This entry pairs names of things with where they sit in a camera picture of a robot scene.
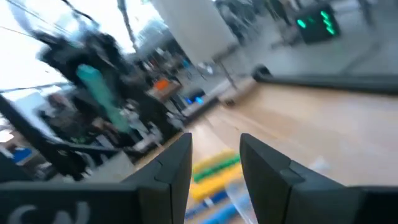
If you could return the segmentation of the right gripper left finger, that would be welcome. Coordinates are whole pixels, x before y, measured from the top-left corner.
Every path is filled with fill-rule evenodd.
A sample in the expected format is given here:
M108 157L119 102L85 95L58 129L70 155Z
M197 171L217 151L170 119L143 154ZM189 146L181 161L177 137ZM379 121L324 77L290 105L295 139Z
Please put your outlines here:
M185 133L119 183L0 184L0 224L183 224L192 169Z

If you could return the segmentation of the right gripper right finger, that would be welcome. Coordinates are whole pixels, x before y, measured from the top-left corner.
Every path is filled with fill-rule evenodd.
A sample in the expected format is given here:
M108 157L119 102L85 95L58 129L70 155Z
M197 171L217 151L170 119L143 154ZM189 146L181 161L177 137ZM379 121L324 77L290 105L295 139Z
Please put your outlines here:
M239 153L259 224L398 224L398 187L347 187L248 133Z

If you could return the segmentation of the blue and white pen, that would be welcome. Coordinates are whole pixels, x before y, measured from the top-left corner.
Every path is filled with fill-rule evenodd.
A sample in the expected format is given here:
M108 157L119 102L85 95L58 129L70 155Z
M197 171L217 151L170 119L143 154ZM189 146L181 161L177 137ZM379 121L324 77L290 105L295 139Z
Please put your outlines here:
M204 212L218 203L224 201L228 197L228 194L226 193L225 190L221 190L220 192L212 195L211 197L207 197L203 199L200 203L196 204L194 207L189 208L185 212L185 219L189 220L195 217L196 215L200 214L201 212Z

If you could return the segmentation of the teal marker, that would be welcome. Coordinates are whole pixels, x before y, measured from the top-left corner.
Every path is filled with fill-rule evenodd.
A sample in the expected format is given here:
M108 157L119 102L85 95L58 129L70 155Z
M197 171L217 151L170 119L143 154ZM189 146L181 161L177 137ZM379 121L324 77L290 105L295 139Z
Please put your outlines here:
M116 105L116 99L108 88L102 73L90 65L83 64L78 66L76 74L103 108L116 129L122 133L129 134L131 132L129 122L120 113L120 109Z

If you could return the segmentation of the green marker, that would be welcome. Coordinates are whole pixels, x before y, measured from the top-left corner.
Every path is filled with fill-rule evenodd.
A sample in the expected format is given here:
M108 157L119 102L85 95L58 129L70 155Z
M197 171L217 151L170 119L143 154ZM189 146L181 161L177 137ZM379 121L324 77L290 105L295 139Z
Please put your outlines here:
M210 165L206 165L202 170L195 171L193 173L193 180L196 183L199 183L203 179L216 174L217 172L233 166L237 163L240 162L240 156L239 155L233 155L228 158L223 158L221 160L215 161L211 163Z

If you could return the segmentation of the black computer green lights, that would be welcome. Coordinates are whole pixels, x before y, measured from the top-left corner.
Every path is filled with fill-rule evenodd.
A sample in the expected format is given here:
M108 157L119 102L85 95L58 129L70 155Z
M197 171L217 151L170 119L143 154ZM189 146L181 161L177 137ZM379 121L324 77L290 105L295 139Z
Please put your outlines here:
M340 27L332 6L327 2L310 5L294 15L298 31L306 44L340 36Z

